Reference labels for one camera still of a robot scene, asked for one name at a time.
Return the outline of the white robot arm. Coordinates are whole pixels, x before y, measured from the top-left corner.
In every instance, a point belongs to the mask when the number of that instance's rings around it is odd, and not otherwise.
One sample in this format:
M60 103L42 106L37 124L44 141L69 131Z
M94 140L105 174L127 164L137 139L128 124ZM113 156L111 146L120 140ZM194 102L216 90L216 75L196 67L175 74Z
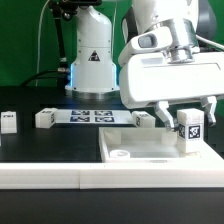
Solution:
M77 9L77 58L71 67L71 89L83 95L118 87L129 109L154 107L169 129L180 122L171 104L199 102L216 124L217 99L224 96L224 52L201 49L215 16L208 0L132 0L122 19L125 47L116 71L112 62L111 23L93 8Z

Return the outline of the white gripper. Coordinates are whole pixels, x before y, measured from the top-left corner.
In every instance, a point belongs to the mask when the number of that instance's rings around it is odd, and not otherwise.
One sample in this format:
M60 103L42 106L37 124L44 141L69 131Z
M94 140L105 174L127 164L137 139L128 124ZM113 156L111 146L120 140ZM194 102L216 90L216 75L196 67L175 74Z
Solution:
M155 114L167 130L174 131L168 102L178 104L203 97L201 106L208 124L215 126L216 97L224 97L224 53L199 53L194 58L192 63L168 64L161 53L133 56L119 75L122 103L129 109L155 104Z

